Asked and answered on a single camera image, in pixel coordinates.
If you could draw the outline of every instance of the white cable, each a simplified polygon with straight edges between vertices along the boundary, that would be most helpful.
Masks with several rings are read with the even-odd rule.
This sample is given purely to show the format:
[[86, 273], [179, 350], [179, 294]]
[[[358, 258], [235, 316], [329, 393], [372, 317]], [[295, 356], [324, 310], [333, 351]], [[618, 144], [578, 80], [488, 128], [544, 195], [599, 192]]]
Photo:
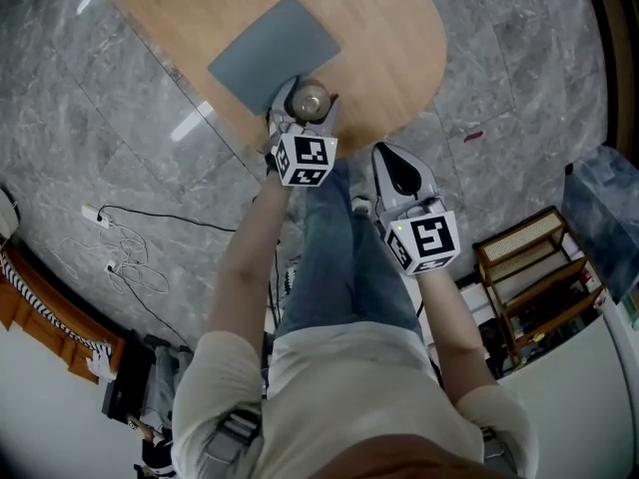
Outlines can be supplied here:
[[[123, 280], [128, 285], [138, 285], [139, 287], [143, 287], [158, 294], [167, 294], [170, 291], [170, 286], [166, 276], [147, 265], [147, 262], [149, 261], [149, 251], [147, 249], [147, 243], [145, 242], [144, 238], [142, 238], [138, 233], [126, 226], [114, 224], [113, 219], [111, 219], [110, 228], [117, 229], [122, 235], [122, 237], [118, 241], [118, 244], [102, 243], [102, 234], [104, 232], [104, 229], [102, 229], [100, 230], [100, 234], [98, 235], [98, 241], [100, 242], [100, 244], [88, 246], [77, 241], [76, 239], [66, 237], [58, 243], [56, 248], [59, 248], [66, 241], [81, 246], [85, 250], [96, 250], [104, 248], [116, 255], [115, 266], [113, 266], [111, 271], [107, 271], [109, 283], [111, 284], [111, 288], [114, 291], [118, 292], [119, 294], [125, 293], [124, 288], [118, 284], [118, 281], [116, 280], [117, 278]], [[125, 231], [128, 231], [135, 236], [131, 238], [130, 236], [127, 236], [127, 233]], [[56, 259], [62, 263], [62, 265], [67, 269], [67, 271], [73, 278], [75, 278], [76, 280], [79, 279], [78, 273], [69, 264], [67, 264], [55, 250], [53, 250], [49, 246], [42, 246], [42, 249], [47, 249], [48, 251], [50, 251], [56, 257]], [[134, 254], [140, 254], [141, 257], [135, 258]], [[134, 274], [135, 276], [130, 276], [129, 274], [127, 274], [127, 271], [132, 272], [132, 274]], [[154, 282], [144, 282], [144, 271], [154, 273], [164, 282], [164, 285], [166, 287], [156, 288], [153, 286]]]

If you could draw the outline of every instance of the wooden shelf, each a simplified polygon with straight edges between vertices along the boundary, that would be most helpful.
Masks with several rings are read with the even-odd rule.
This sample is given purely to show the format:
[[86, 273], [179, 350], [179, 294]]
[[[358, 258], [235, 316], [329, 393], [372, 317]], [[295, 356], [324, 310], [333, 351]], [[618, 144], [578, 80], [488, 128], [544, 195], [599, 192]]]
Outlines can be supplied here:
[[595, 299], [597, 299], [597, 296], [601, 294], [601, 291], [603, 291], [603, 285], [600, 285], [599, 287], [597, 287], [585, 298], [581, 299], [580, 301], [577, 301], [577, 303], [572, 305], [569, 309], [564, 310], [553, 319], [550, 319], [550, 321], [547, 321], [543, 323], [542, 325], [537, 326], [534, 330], [529, 331], [528, 333], [525, 333], [524, 335], [516, 339], [517, 346], [524, 346], [530, 341], [530, 339], [532, 339], [532, 337], [534, 337], [538, 333], [548, 334], [551, 331], [558, 328], [559, 326], [561, 326], [562, 324], [567, 323], [571, 319], [574, 319], [585, 309], [592, 306]]
[[512, 298], [504, 304], [504, 310], [508, 317], [516, 315], [521, 310], [533, 304], [539, 297], [543, 296], [546, 291], [557, 283], [572, 283], [579, 278], [581, 270], [588, 261], [587, 257], [570, 262], [560, 269], [556, 269], [553, 273], [545, 276], [542, 280], [537, 281], [531, 287]]

